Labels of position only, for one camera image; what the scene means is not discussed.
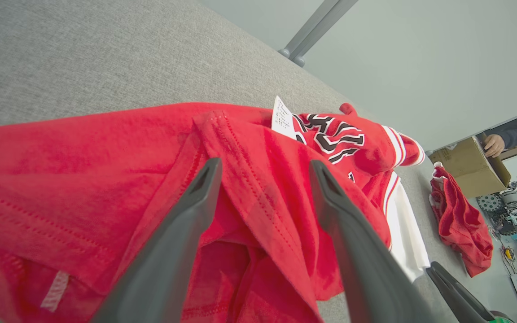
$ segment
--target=folded red garment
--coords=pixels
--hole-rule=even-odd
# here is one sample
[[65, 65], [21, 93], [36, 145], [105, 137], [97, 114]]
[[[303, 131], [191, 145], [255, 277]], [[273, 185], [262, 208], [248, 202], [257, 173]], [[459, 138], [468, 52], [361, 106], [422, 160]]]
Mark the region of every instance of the folded red garment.
[[316, 222], [308, 165], [322, 160], [390, 245], [383, 209], [420, 163], [415, 141], [344, 114], [178, 104], [0, 127], [0, 318], [88, 321], [211, 157], [223, 163], [184, 322], [322, 322], [342, 292]]
[[462, 254], [466, 271], [474, 277], [492, 264], [492, 237], [482, 214], [468, 203], [452, 175], [439, 162], [434, 167], [429, 201], [440, 239]]

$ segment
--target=red jersey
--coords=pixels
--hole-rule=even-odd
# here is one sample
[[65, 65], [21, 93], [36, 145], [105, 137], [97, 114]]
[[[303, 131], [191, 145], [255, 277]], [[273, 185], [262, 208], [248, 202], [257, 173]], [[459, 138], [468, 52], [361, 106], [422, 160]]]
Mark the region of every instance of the red jersey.
[[174, 206], [220, 157], [223, 176], [183, 307], [185, 322], [320, 322], [342, 292], [332, 240], [316, 222], [308, 164], [323, 160], [390, 245], [392, 168], [415, 141], [345, 114], [177, 104], [0, 127], [0, 318], [84, 322]]

